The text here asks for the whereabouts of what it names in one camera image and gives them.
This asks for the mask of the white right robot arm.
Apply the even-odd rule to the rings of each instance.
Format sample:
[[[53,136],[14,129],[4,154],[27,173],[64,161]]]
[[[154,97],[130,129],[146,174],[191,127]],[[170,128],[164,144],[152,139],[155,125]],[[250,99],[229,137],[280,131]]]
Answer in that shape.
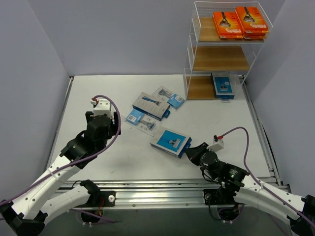
[[[220,161],[206,143],[185,149],[189,161],[203,177],[218,184],[216,197],[227,204],[254,207],[288,224],[298,236],[315,234],[315,198],[294,195],[274,187],[232,164]]]

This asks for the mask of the orange Gillette box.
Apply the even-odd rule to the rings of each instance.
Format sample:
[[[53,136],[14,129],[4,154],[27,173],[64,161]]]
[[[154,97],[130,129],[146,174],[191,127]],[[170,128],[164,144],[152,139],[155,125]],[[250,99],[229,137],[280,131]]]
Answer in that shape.
[[[266,38],[266,34],[255,34],[255,33],[243,33],[243,38],[246,40],[263,40]]]
[[[215,11],[213,22],[220,39],[243,39],[243,31],[235,11]]]
[[[268,26],[256,6],[238,6],[235,8],[242,31],[247,34],[267,34]]]

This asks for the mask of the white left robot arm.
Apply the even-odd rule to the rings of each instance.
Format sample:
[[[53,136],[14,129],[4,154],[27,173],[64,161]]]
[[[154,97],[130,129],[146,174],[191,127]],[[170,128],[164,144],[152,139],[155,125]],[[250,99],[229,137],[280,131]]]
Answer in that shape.
[[[70,209],[97,205],[101,199],[99,187],[83,180],[76,187],[57,196],[52,195],[73,175],[105,152],[121,133],[121,116],[88,118],[86,130],[80,132],[61,150],[59,156],[21,195],[3,200],[0,213],[18,236],[37,236],[54,218]]]

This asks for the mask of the grey blue Harry's box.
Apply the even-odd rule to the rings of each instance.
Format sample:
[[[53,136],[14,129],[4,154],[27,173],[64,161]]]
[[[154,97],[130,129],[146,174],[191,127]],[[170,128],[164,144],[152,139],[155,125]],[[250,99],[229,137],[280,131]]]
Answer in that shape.
[[[165,127],[159,127],[150,141],[150,145],[178,158],[190,147],[192,138]]]

